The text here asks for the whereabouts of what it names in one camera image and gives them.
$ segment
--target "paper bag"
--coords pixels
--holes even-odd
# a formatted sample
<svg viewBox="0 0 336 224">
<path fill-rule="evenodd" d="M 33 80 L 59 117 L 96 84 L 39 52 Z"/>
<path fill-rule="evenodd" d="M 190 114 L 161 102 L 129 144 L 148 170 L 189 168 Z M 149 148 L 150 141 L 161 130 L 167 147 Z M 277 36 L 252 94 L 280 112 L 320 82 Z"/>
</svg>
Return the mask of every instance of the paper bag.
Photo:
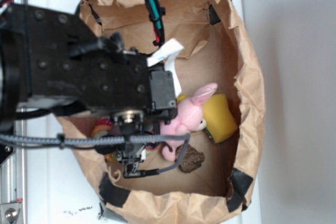
<svg viewBox="0 0 336 224">
<path fill-rule="evenodd" d="M 105 162 L 95 151 L 74 151 L 80 167 L 106 208 L 129 223 L 220 223 L 251 202 L 264 139 L 264 81 L 253 46 L 231 0 L 160 0 L 166 40 L 184 50 L 176 60 L 183 94 L 217 82 L 228 98 L 238 131 L 214 144 L 198 132 L 190 144 L 203 152 L 202 166 L 183 173 L 124 179 L 119 163 Z M 125 47 L 156 50 L 144 0 L 82 0 L 80 16 L 97 35 L 119 31 Z M 60 119 L 67 137 L 89 136 L 97 119 Z M 139 169 L 169 166 L 160 151 Z"/>
</svg>

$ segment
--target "yellow sponge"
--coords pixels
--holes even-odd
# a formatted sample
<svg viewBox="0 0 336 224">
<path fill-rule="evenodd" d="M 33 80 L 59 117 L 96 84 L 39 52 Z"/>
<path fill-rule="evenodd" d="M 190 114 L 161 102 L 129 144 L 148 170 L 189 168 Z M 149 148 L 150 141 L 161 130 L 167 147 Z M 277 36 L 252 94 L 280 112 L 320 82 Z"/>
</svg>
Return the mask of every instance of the yellow sponge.
<svg viewBox="0 0 336 224">
<path fill-rule="evenodd" d="M 226 95 L 215 94 L 203 104 L 206 132 L 214 143 L 227 140 L 238 129 L 227 103 Z"/>
</svg>

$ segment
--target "stuffed animal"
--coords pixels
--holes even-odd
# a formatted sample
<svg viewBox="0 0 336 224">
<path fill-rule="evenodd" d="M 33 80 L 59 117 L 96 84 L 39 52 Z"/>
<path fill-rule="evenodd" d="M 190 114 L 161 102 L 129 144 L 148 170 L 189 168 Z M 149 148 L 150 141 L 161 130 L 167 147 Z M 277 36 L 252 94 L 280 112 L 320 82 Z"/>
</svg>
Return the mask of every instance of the stuffed animal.
<svg viewBox="0 0 336 224">
<path fill-rule="evenodd" d="M 217 90 L 218 84 L 210 83 L 198 89 L 192 97 L 185 98 L 177 106 L 177 117 L 170 124 L 160 125 L 161 135 L 184 135 L 205 128 L 206 121 L 203 118 L 205 103 Z M 162 148 L 162 155 L 167 161 L 174 162 L 176 149 L 183 141 L 167 141 Z"/>
</svg>

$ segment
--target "metal frame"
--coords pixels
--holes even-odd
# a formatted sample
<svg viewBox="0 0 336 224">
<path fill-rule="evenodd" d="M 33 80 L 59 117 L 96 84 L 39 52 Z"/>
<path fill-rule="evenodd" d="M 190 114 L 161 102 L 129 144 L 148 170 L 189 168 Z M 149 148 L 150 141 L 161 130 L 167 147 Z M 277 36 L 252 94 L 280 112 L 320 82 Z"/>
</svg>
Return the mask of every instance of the metal frame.
<svg viewBox="0 0 336 224">
<path fill-rule="evenodd" d="M 27 125 L 24 121 L 15 122 L 15 134 L 26 135 Z M 27 223 L 27 156 L 26 150 L 17 149 L 0 167 L 0 207 L 12 206 L 18 211 L 17 224 Z"/>
</svg>

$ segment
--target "bolt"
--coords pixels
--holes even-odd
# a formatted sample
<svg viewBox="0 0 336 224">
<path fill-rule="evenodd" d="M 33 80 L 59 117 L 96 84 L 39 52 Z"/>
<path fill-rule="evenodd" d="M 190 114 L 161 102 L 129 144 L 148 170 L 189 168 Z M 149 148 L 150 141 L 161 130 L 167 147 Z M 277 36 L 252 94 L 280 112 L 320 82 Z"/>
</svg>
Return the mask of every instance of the bolt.
<svg viewBox="0 0 336 224">
<path fill-rule="evenodd" d="M 109 86 L 106 85 L 106 84 L 104 84 L 103 86 L 101 86 L 101 89 L 102 89 L 103 91 L 108 91 L 108 90 L 109 90 Z"/>
<path fill-rule="evenodd" d="M 134 67 L 134 71 L 135 71 L 136 73 L 140 73 L 141 70 L 142 70 L 142 67 L 141 67 L 140 65 L 135 65 L 135 67 Z"/>
<path fill-rule="evenodd" d="M 44 12 L 42 10 L 36 10 L 34 16 L 37 20 L 42 20 L 44 19 Z"/>
<path fill-rule="evenodd" d="M 124 123 L 131 123 L 131 122 L 133 122 L 132 118 L 126 118 L 126 119 L 124 119 Z"/>
<path fill-rule="evenodd" d="M 5 147 L 5 152 L 11 152 L 11 151 L 12 151 L 12 148 L 10 146 Z"/>
<path fill-rule="evenodd" d="M 70 70 L 70 69 L 71 69 L 71 64 L 68 63 L 68 62 L 64 62 L 64 63 L 63 63 L 63 68 L 64 68 L 65 70 Z"/>
<path fill-rule="evenodd" d="M 99 67 L 100 67 L 101 70 L 105 70 L 105 69 L 107 69 L 107 64 L 105 62 L 101 62 Z"/>
<path fill-rule="evenodd" d="M 47 67 L 47 62 L 46 61 L 39 61 L 38 62 L 38 66 L 41 68 L 41 69 L 45 69 Z"/>
<path fill-rule="evenodd" d="M 136 90 L 137 90 L 138 93 L 143 93 L 143 92 L 145 92 L 145 87 L 144 87 L 144 85 L 140 84 L 140 85 L 137 86 Z"/>
<path fill-rule="evenodd" d="M 175 100 L 170 100 L 169 101 L 169 106 L 170 107 L 175 107 L 176 106 L 176 101 Z"/>
<path fill-rule="evenodd" d="M 58 21 L 64 25 L 68 22 L 68 17 L 65 14 L 60 14 L 58 15 Z"/>
<path fill-rule="evenodd" d="M 17 211 L 14 208 L 9 208 L 5 213 L 5 217 L 9 223 L 13 223 L 17 218 Z"/>
</svg>

